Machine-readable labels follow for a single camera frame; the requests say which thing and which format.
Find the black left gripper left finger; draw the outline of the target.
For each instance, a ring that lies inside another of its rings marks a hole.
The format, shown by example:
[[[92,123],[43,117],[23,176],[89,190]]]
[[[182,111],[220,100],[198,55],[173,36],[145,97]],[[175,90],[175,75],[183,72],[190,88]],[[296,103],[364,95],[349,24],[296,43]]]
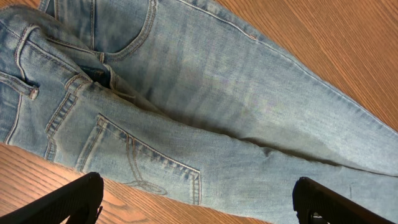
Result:
[[[90,172],[1,217],[1,223],[94,224],[103,209],[103,178]]]

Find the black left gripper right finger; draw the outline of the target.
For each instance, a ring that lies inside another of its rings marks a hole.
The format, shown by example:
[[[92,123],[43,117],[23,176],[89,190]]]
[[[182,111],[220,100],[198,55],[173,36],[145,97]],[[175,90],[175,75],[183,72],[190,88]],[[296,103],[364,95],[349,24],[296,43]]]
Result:
[[[292,200],[300,224],[393,224],[308,177],[296,181]]]

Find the light blue denim jeans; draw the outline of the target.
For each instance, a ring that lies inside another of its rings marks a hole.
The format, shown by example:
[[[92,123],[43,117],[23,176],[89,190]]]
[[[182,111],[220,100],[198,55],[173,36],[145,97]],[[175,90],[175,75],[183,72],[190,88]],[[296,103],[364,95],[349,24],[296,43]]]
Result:
[[[301,177],[397,221],[396,131],[214,1],[2,8],[1,141],[272,223]]]

